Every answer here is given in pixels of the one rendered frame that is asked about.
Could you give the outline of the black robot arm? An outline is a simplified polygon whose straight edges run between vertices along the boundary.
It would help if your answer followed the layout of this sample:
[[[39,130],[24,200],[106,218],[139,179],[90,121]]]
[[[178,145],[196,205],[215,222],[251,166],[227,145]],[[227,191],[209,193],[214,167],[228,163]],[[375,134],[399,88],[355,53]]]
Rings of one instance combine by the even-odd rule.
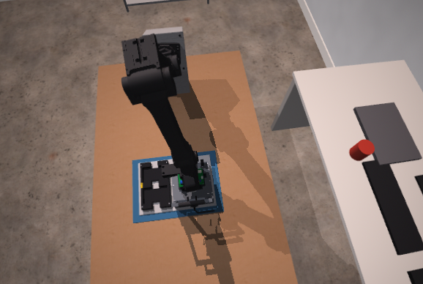
[[[181,180],[185,180],[185,192],[199,190],[198,173],[195,172],[198,153],[184,139],[168,100],[177,95],[173,78],[181,76],[180,44],[157,44],[155,34],[121,43],[127,74],[121,78],[123,90],[132,105],[142,103],[149,110],[172,150],[173,164],[162,165],[162,177],[180,174]]]

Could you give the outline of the green circuit board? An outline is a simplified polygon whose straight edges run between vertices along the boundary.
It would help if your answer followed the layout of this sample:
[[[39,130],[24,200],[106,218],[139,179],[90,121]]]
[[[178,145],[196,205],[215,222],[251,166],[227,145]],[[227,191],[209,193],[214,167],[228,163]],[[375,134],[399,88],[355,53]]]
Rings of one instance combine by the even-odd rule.
[[[178,176],[179,176],[179,187],[183,187],[180,174],[178,174]],[[202,168],[198,169],[198,181],[199,181],[199,184],[204,184],[204,180],[203,180],[203,169]]]

